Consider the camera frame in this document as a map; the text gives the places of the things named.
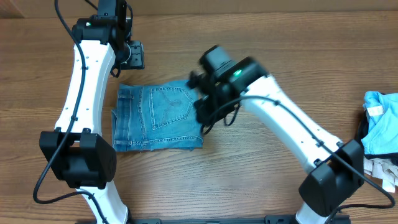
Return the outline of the blue denim jeans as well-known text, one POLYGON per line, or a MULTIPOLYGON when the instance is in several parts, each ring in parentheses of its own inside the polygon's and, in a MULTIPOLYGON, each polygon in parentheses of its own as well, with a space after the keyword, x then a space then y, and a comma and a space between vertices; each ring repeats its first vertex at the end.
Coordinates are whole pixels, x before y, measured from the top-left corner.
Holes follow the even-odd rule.
POLYGON ((119 152, 201 148, 201 124, 193 107, 197 99, 185 80, 121 84, 111 111, 113 148, 119 152))

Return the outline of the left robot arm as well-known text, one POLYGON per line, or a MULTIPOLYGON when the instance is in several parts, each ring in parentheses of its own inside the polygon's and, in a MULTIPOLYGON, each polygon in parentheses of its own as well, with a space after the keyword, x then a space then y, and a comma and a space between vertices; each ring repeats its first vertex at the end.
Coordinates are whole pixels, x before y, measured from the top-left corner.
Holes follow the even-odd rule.
POLYGON ((132 40, 132 7, 100 1, 96 14, 77 20, 67 32, 74 64, 67 98, 53 131, 40 134, 46 172, 81 195, 96 223, 132 223, 114 183, 116 151, 103 139, 101 116, 109 77, 144 68, 144 47, 132 40))

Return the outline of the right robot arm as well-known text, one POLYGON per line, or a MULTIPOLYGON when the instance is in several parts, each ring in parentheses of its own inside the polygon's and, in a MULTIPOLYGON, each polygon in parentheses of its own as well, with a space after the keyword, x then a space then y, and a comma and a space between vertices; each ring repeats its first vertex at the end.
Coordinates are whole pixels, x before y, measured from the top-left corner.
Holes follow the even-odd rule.
POLYGON ((236 62, 215 45, 201 56, 199 64, 204 72, 191 72, 187 83, 202 94, 193 104, 197 121, 211 129, 228 114, 236 114, 240 106, 256 115, 308 174, 298 189, 304 204, 294 223, 331 222, 337 207, 364 183, 357 175, 364 172, 361 145, 355 140, 343 143, 320 127, 252 57, 236 62))

